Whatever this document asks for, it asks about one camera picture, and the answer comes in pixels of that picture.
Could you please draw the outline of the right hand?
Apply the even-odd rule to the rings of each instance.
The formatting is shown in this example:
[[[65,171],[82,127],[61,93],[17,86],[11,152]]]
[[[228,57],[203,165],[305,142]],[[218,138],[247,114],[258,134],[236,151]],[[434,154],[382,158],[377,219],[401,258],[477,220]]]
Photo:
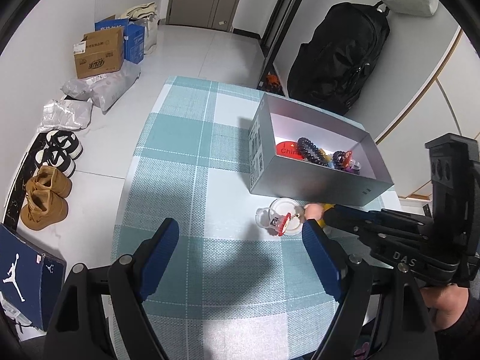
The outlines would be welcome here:
[[[425,305],[436,310],[432,319],[436,331],[453,326],[464,313],[470,297],[467,288],[456,284],[442,288],[422,288],[420,291]]]

